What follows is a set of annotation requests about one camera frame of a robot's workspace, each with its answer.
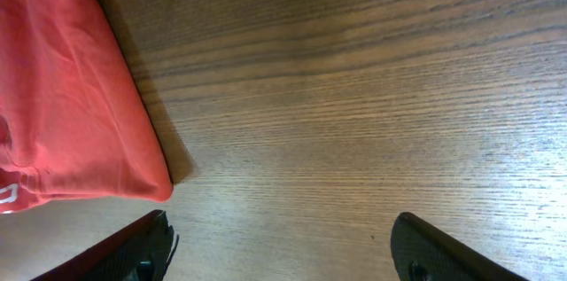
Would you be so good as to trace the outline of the orange FRAM t-shirt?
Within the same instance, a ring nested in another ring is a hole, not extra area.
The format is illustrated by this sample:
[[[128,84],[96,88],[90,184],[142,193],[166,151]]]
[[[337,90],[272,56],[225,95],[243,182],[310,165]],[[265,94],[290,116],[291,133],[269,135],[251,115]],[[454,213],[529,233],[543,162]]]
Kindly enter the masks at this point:
[[[168,200],[159,140],[97,0],[1,0],[1,210]]]

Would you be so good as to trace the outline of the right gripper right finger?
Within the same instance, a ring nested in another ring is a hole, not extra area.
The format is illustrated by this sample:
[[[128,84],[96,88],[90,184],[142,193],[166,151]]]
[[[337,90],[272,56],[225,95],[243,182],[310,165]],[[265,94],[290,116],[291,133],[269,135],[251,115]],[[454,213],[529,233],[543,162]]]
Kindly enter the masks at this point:
[[[390,248],[401,281],[526,281],[409,212],[396,218]]]

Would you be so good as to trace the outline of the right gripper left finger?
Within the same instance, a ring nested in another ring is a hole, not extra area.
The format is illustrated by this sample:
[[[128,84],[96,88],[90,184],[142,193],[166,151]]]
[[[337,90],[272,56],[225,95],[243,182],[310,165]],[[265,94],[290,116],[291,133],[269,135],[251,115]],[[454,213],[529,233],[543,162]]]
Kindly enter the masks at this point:
[[[33,281],[162,281],[178,244],[167,213],[153,210]]]

